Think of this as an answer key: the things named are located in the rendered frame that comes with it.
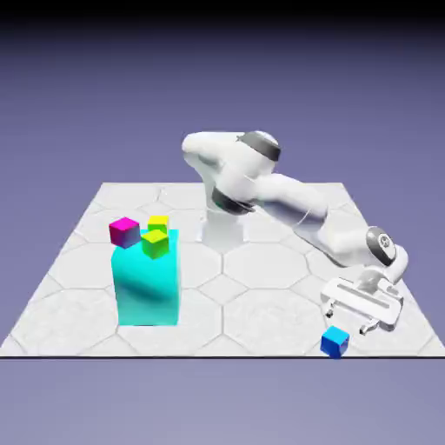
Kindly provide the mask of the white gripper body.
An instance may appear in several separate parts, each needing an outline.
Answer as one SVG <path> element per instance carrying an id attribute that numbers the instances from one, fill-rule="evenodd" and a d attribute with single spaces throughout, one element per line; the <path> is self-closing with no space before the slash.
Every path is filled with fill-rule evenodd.
<path id="1" fill-rule="evenodd" d="M 402 312 L 404 298 L 388 280 L 381 278 L 373 292 L 367 291 L 361 283 L 337 277 L 329 280 L 321 290 L 324 305 L 335 301 L 369 320 L 379 320 L 381 329 L 392 331 Z"/>

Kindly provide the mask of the small blue cube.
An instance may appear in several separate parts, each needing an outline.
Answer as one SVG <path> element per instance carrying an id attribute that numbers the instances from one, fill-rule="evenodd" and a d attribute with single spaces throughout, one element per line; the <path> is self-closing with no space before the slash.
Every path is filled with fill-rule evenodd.
<path id="1" fill-rule="evenodd" d="M 349 333 L 330 326 L 322 335 L 320 350 L 331 358 L 340 359 L 349 345 Z"/>

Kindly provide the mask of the small yellow cube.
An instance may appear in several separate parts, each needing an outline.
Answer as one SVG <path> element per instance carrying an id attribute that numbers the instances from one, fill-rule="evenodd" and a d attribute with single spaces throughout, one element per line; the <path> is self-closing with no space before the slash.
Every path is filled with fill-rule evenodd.
<path id="1" fill-rule="evenodd" d="M 148 231 L 159 230 L 165 234 L 169 233 L 169 217 L 152 215 L 148 220 Z"/>
<path id="2" fill-rule="evenodd" d="M 143 253 L 155 260 L 169 253 L 169 236 L 160 229 L 141 234 Z"/>

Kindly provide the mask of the small magenta cube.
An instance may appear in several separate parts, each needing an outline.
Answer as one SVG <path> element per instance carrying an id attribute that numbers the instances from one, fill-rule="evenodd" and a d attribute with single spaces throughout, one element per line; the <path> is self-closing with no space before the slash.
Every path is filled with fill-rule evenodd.
<path id="1" fill-rule="evenodd" d="M 110 241 L 117 247 L 127 249 L 140 242 L 139 222 L 122 217 L 109 224 Z"/>

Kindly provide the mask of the large cyan box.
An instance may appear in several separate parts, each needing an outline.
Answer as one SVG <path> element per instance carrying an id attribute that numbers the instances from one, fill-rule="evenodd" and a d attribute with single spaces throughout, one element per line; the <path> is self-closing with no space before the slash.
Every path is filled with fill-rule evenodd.
<path id="1" fill-rule="evenodd" d="M 116 247 L 111 269 L 120 326 L 175 326 L 181 301 L 179 231 L 169 232 L 169 252 L 152 259 L 140 243 Z"/>

